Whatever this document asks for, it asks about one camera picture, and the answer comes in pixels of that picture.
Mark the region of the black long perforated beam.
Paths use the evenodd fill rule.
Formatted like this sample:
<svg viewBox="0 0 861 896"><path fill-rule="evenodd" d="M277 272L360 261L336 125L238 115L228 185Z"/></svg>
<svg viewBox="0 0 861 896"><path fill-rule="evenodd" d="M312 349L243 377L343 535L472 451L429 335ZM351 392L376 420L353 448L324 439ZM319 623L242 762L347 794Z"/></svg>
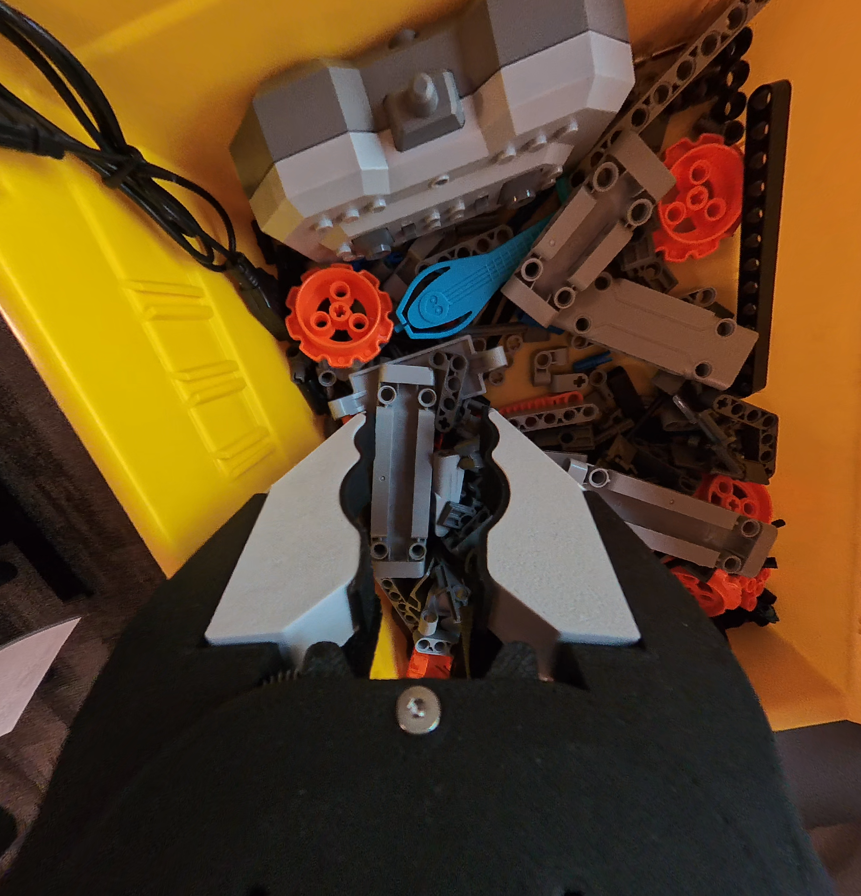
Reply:
<svg viewBox="0 0 861 896"><path fill-rule="evenodd" d="M749 97L740 226L737 322L757 342L729 392L741 398L767 382L772 304L791 112L791 83L762 84Z"/></svg>

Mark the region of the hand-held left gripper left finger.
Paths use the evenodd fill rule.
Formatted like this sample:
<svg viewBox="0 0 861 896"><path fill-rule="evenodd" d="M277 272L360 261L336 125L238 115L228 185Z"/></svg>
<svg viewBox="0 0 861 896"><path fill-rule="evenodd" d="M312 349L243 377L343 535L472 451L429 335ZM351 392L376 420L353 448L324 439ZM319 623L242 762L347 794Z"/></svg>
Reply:
<svg viewBox="0 0 861 896"><path fill-rule="evenodd" d="M276 644L292 666L313 644L369 672L380 605L369 558L373 420L364 413L270 489L217 610L212 645Z"/></svg>

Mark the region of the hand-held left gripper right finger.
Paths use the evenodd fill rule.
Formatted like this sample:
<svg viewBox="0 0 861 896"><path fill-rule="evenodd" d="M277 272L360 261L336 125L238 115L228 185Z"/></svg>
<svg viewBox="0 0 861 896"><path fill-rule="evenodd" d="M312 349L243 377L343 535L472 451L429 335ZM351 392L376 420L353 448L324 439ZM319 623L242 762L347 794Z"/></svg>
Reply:
<svg viewBox="0 0 861 896"><path fill-rule="evenodd" d="M490 511L474 568L477 625L533 648L555 678L566 644L641 639L580 485L494 409L481 418L481 496Z"/></svg>

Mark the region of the grey white controller block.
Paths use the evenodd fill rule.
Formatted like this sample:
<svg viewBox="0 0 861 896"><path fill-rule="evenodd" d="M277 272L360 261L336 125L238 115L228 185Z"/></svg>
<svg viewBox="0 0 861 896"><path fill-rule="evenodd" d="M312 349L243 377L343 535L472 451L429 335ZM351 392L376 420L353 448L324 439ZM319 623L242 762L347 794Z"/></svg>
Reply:
<svg viewBox="0 0 861 896"><path fill-rule="evenodd" d="M472 2L264 81L231 156L268 236L319 263L376 258L546 186L634 82L623 2Z"/></svg>

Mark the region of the grey rectangular panel piece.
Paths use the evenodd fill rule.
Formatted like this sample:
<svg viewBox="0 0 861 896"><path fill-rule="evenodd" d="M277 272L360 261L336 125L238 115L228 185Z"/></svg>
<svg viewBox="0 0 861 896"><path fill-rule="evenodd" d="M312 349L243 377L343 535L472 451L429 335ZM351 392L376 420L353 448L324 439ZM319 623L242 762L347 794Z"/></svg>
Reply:
<svg viewBox="0 0 861 896"><path fill-rule="evenodd" d="M609 276L577 293L553 325L720 389L732 384L758 339L708 308Z"/></svg>
<svg viewBox="0 0 861 896"><path fill-rule="evenodd" d="M757 575L777 529L632 476L590 467L583 487L599 494L649 548L729 574Z"/></svg>
<svg viewBox="0 0 861 896"><path fill-rule="evenodd" d="M378 374L370 556L380 578L424 575L436 384L431 368L383 364Z"/></svg>
<svg viewBox="0 0 861 896"><path fill-rule="evenodd" d="M549 326L593 285L675 184L638 134L622 134L552 218L502 293Z"/></svg>

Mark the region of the pale paper sheet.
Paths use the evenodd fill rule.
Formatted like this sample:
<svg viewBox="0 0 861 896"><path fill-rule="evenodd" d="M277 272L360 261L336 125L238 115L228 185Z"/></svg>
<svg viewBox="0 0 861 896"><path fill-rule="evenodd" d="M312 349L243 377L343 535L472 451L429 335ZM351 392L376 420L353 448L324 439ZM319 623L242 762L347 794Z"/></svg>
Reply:
<svg viewBox="0 0 861 896"><path fill-rule="evenodd" d="M0 736L14 729L79 620L45 626L0 647Z"/></svg>

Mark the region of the yellow storage bin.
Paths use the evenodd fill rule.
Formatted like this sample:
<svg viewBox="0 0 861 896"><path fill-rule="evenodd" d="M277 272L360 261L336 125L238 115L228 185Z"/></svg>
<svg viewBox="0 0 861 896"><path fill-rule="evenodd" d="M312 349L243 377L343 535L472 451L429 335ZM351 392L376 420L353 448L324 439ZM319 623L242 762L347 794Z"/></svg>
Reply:
<svg viewBox="0 0 861 896"><path fill-rule="evenodd" d="M228 146L265 77L460 2L14 2L85 64L145 156L234 218ZM792 84L769 379L780 622L731 644L777 729L861 723L861 2L770 2L751 80ZM275 341L223 276L75 160L0 150L0 313L173 574L316 446Z"/></svg>

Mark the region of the blue leaf-shaped plastic piece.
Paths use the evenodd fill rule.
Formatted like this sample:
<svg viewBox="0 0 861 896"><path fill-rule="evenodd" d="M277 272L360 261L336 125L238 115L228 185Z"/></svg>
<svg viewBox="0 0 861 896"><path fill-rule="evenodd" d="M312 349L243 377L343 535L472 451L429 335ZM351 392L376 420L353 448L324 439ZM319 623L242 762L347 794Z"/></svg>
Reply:
<svg viewBox="0 0 861 896"><path fill-rule="evenodd" d="M394 329L413 339L436 339L466 327L514 274L549 220L543 218L491 252L426 268L396 308Z"/></svg>

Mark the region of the building pieces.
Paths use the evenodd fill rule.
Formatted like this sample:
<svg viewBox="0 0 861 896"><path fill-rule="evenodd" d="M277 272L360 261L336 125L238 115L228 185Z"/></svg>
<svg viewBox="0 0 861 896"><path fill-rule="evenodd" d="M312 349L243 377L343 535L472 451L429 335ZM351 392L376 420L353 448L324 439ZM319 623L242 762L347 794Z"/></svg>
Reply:
<svg viewBox="0 0 861 896"><path fill-rule="evenodd" d="M738 148L745 168L745 155L738 142L726 136L726 129L742 127L738 116L748 103L741 87L749 76L745 53L752 39L750 24L766 5L727 2L697 26L660 73L646 72L638 79L633 52L634 85L603 135L588 151L566 162L546 186L519 186L514 201L430 230L374 258L319 263L264 232L277 242L276 250L291 255L303 271L291 269L289 262L277 263L284 277L280 298L260 300L260 314L284 344L294 385L313 410L329 416L330 436L358 413L373 420L375 435L381 365L425 366L435 375L424 575L378 577L369 535L375 590L391 606L393 631L406 639L408 678L469 677L469 648L473 647L478 666L483 642L500 642L477 625L481 591L474 562L482 529L490 521L481 496L484 409L494 409L525 435L580 485L585 497L596 494L583 487L590 467L693 498L709 474L765 486L769 482L778 422L731 394L735 380L726 389L716 388L590 342L553 323L543 326L515 306L502 288L455 334L413 339L394 329L395 310L419 273L441 261L491 252L543 218L549 217L549 224L624 133L638 134L663 164L666 151L679 140L716 134L727 146ZM738 324L737 309L725 308L714 288L679 288L671 263L655 248L653 233L659 223L657 203L593 285L603 276L632 281ZM303 274L335 263L370 273L392 300L392 337L369 363L332 367L325 360L315 361L287 329L290 290L301 285Z"/></svg>

